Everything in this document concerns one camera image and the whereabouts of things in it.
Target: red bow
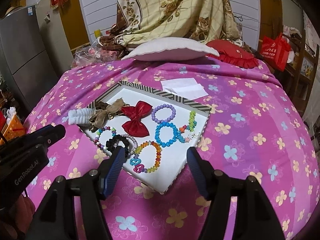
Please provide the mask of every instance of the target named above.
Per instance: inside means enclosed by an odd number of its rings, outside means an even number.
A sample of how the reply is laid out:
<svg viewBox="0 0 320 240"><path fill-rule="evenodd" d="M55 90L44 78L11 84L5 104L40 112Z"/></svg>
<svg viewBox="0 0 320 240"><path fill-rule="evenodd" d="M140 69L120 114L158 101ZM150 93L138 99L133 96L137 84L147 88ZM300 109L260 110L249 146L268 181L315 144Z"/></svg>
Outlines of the red bow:
<svg viewBox="0 0 320 240"><path fill-rule="evenodd" d="M149 131L140 120L145 117L151 109L152 106L143 101L139 101L136 106L122 107L122 113L131 119L131 121L127 121L122 125L124 131L133 137L148 136Z"/></svg>

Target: orange basket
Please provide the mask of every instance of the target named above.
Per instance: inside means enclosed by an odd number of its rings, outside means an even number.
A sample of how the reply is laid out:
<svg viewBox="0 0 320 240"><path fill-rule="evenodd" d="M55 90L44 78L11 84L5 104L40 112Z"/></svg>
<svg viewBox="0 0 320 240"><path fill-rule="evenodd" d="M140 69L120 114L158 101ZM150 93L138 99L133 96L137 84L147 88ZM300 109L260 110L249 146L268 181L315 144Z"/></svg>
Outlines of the orange basket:
<svg viewBox="0 0 320 240"><path fill-rule="evenodd" d="M2 134L7 139L7 141L9 141L26 134L26 130L22 126L18 116L15 115L9 123L8 127L5 129L5 132L3 132Z"/></svg>

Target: black scrunchie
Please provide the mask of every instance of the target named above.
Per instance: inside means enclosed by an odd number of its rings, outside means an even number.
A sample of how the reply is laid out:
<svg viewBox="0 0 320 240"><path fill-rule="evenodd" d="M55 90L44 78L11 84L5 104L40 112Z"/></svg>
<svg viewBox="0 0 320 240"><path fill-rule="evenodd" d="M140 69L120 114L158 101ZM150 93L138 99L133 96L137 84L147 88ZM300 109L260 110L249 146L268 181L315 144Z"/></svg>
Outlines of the black scrunchie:
<svg viewBox="0 0 320 240"><path fill-rule="evenodd" d="M115 143L118 141L122 141L124 143L124 151L125 151L125 158L128 157L129 155L129 141L126 137L123 137L119 134L113 136L111 139L109 139L108 141L106 141L106 147L107 150L110 151L111 153L113 153L113 151L116 149L115 148Z"/></svg>

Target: pink heart charm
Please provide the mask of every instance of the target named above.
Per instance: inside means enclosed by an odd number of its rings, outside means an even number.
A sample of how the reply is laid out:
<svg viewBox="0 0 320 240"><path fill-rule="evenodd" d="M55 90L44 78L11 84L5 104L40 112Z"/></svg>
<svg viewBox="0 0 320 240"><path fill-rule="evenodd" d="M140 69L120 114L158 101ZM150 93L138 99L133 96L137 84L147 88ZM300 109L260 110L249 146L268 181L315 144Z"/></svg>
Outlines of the pink heart charm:
<svg viewBox="0 0 320 240"><path fill-rule="evenodd" d="M143 164L138 164L133 168L133 171L136 172L136 173L141 173L143 168L144 168Z"/></svg>

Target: blue bead bracelet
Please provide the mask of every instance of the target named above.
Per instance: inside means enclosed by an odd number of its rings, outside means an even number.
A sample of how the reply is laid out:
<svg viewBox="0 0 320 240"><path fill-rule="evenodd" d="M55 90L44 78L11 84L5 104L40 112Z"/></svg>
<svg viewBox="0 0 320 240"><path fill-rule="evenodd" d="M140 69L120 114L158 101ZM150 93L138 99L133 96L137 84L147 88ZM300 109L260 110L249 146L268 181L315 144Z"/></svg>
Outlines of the blue bead bracelet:
<svg viewBox="0 0 320 240"><path fill-rule="evenodd" d="M162 142L159 138L160 136L160 129L162 127L171 127L173 129L173 137L172 139L170 139L169 141L167 142ZM162 147L169 147L170 145L172 145L174 142L177 141L177 138L181 135L180 131L178 130L178 128L173 124L173 123L170 123L170 122L162 122L160 123L159 125L157 125L156 127L156 133L155 133L155 140L156 142Z"/></svg>

